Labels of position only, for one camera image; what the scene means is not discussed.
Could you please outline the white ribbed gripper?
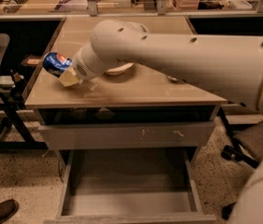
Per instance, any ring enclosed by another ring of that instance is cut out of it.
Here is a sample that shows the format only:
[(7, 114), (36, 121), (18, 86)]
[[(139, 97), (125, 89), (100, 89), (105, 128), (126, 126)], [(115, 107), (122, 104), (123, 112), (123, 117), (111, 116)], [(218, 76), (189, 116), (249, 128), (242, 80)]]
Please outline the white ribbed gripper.
[(79, 85), (83, 80), (94, 79), (107, 70), (106, 63), (94, 52), (90, 43), (85, 44), (76, 52), (72, 59), (72, 66), (59, 77), (64, 87)]

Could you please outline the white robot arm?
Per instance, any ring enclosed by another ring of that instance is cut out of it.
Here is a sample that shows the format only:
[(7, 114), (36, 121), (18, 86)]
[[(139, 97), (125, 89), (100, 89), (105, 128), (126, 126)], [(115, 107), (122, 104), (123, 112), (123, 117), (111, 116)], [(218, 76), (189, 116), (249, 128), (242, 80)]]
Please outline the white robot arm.
[(100, 21), (60, 82), (70, 87), (126, 63), (183, 79), (263, 114), (263, 36), (156, 34), (141, 23)]

